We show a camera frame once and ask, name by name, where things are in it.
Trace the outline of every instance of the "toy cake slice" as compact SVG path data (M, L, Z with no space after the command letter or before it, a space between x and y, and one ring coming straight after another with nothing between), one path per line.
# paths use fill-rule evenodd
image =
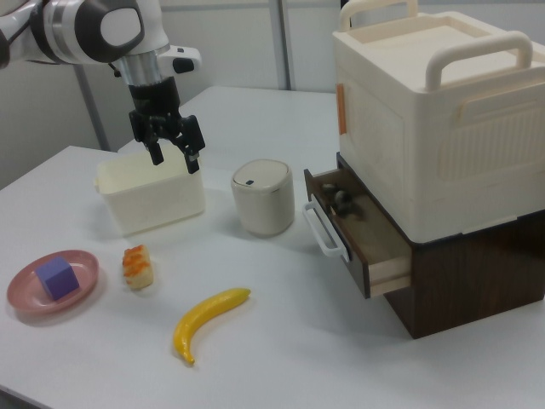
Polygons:
M149 252L144 245L125 251L123 276L133 290L148 287L153 282L153 269Z

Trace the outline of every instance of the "yellow banana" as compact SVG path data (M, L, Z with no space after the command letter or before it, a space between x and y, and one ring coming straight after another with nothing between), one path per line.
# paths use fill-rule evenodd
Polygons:
M188 364L193 365L195 363L190 350L191 340L195 332L214 317L242 304L249 295L250 290L246 288L232 288L223 291L200 302L181 318L175 328L173 342L176 351Z

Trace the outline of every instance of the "white handle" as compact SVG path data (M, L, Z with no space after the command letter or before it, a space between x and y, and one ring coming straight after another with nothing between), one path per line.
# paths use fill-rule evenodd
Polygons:
M318 219L322 223L322 226L324 227L327 234L331 237L336 247L334 248L328 247L327 244L324 242L324 239L322 239L322 236L320 235L318 229L314 225L314 222L311 220L310 216L308 215L309 210L314 210L316 212L316 216L318 216ZM314 238L316 239L316 241L318 241L318 244L320 248L322 249L322 252L327 257L341 256L342 258L344 258L346 262L349 262L350 259L348 258L347 248L342 243L342 240L339 237L339 234L337 234L337 231L331 224L330 219L328 219L328 217L325 215L324 211L322 210L322 207L319 205L314 195L311 196L311 201L303 206L303 215L305 219L307 219L307 222L310 225L311 230L313 231Z
M426 90L435 91L441 86L443 69L458 60L517 49L517 67L530 68L533 58L531 40L522 32L506 32L478 38L470 43L453 45L437 51L427 64Z
M350 18L362 11L381 9L398 3L407 3L409 17L418 15L418 0L351 0L341 10L341 32L350 30Z

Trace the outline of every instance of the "wooden drawer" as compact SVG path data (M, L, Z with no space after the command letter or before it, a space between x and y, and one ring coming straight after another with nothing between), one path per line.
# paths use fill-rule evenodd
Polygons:
M409 287L411 247L359 180L347 169L315 176L305 170L305 180L318 219L326 231L333 227L327 232L332 239L338 235L346 246L344 262L365 298Z

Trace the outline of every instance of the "purple cube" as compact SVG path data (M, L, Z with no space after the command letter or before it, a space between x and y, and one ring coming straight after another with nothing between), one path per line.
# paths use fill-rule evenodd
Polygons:
M43 289L55 301L79 288L72 266L62 257L56 257L36 269Z

